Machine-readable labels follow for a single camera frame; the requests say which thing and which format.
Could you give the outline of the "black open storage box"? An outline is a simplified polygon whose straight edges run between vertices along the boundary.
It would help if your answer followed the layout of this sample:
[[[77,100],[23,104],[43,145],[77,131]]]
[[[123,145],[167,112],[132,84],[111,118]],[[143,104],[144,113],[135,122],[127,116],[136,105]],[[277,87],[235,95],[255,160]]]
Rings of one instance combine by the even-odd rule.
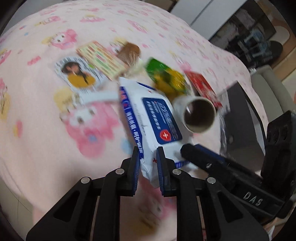
[[[254,105],[236,82],[218,96],[220,154],[249,169],[260,169],[265,156],[265,131]]]

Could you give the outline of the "red printed packet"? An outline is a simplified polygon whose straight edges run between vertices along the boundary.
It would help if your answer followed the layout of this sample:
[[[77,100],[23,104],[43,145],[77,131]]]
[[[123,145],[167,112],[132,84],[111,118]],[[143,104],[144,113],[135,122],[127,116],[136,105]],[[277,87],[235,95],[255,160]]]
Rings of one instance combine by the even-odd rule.
[[[216,93],[203,75],[192,71],[185,71],[185,75],[201,97],[209,99],[215,106],[215,109],[222,107],[222,103],[218,100]]]

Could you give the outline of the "white blue wet wipes pack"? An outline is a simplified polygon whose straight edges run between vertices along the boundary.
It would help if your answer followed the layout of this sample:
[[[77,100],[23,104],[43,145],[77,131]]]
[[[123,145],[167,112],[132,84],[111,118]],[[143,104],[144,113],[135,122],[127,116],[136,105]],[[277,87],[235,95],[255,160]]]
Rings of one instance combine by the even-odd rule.
[[[180,150],[182,145],[192,143],[191,134],[163,94],[124,77],[119,78],[119,84],[121,105],[138,147],[142,175],[158,187],[157,148],[162,147],[165,156],[181,168],[188,161],[181,157]]]

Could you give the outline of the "white lint roller refill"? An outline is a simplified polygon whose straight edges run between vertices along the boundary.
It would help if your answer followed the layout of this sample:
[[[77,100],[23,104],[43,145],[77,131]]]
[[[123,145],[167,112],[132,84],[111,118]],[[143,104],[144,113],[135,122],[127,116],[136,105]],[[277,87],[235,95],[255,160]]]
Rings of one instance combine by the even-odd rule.
[[[215,106],[204,97],[179,96],[173,100],[173,108],[183,126],[192,133],[207,131],[215,121]]]

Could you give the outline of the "girl illustration sachet packet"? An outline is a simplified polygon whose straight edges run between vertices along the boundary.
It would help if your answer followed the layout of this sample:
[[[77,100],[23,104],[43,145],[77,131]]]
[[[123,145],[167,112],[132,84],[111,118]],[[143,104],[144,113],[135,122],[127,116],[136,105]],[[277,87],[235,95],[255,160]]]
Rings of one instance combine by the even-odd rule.
[[[108,78],[81,57],[65,57],[55,63],[55,72],[76,93],[99,91]]]

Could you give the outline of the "brown wooden comb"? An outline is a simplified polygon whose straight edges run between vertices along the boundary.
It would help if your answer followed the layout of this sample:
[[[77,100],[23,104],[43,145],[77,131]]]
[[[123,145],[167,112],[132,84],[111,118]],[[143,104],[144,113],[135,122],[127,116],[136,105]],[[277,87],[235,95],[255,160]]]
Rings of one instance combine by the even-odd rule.
[[[123,61],[128,67],[135,65],[140,58],[140,48],[127,42],[117,54],[118,59]]]

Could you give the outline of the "green yellow snack wrapper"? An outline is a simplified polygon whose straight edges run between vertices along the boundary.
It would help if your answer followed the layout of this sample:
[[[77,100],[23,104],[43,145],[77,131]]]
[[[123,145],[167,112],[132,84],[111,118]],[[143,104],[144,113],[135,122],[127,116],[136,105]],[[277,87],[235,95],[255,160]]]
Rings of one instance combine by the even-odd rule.
[[[164,63],[150,58],[145,67],[148,76],[154,82],[154,87],[161,91],[170,101],[188,95],[190,87],[184,75],[166,66]]]

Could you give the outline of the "orange green printed card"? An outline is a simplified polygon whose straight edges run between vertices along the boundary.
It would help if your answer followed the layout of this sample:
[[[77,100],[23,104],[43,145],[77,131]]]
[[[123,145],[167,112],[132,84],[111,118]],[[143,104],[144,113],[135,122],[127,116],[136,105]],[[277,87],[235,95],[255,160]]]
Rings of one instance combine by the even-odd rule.
[[[128,66],[123,61],[97,41],[78,47],[76,52],[110,80],[115,80],[128,70]]]

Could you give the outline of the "pink cartoon print blanket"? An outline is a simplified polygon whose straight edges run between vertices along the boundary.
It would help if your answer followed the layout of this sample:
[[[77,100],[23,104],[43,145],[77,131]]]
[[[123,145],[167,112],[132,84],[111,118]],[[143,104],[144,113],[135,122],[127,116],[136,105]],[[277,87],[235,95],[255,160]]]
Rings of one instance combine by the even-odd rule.
[[[263,104],[244,64],[182,19],[142,1],[68,1],[32,14],[1,37],[1,178],[18,195],[21,237],[82,177],[102,177],[130,156],[133,138],[118,102],[93,115],[97,151],[74,136],[60,114],[71,91],[55,63],[97,41],[109,51],[137,45],[141,58],[201,73],[215,92],[239,82],[264,126]]]

